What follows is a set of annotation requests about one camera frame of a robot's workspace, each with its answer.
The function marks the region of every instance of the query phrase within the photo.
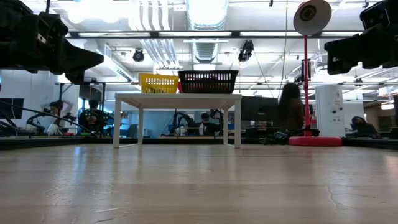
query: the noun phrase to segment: desk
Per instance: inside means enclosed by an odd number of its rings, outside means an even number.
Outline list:
[[[239,94],[115,94],[115,114],[121,113],[121,103],[125,102],[139,109],[138,144],[142,144],[142,132],[144,128],[144,109],[216,109],[224,111],[224,117],[228,119],[228,110],[235,105],[235,144],[241,147],[241,100]],[[121,117],[114,117],[114,126],[120,127]],[[228,130],[228,122],[224,122],[224,130]],[[228,145],[228,132],[224,131],[224,144]],[[113,147],[120,146],[120,129],[115,128],[113,134]]]

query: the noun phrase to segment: computer monitor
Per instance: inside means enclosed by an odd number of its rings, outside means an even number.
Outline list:
[[[242,121],[277,121],[277,98],[242,96]]]
[[[23,98],[0,98],[0,101],[9,103],[11,105],[16,105],[24,107]],[[12,106],[4,105],[0,103],[0,119],[6,119],[3,115],[7,116],[9,119],[22,119],[22,109],[15,108]]]

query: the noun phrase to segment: black camera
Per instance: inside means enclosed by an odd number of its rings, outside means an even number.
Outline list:
[[[19,0],[0,1],[0,68],[64,73],[72,83],[83,83],[85,70],[104,57],[73,46],[67,34],[59,15],[34,15]]]
[[[136,49],[136,53],[132,56],[132,59],[135,62],[142,62],[144,61],[144,53],[142,53],[142,49]]]
[[[247,62],[251,57],[251,52],[254,50],[254,44],[251,40],[245,40],[241,52],[238,55],[240,62]]]
[[[365,69],[398,66],[398,1],[384,0],[362,11],[364,32],[325,44],[328,73],[348,73],[359,62]]]

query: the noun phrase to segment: basket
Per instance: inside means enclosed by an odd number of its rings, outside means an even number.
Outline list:
[[[234,91],[237,70],[178,71],[184,93],[224,93]]]
[[[141,93],[176,93],[178,76],[140,73]]]

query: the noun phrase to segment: wooden table surface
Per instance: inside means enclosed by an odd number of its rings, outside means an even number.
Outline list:
[[[1,223],[397,223],[398,152],[57,146],[0,151]]]

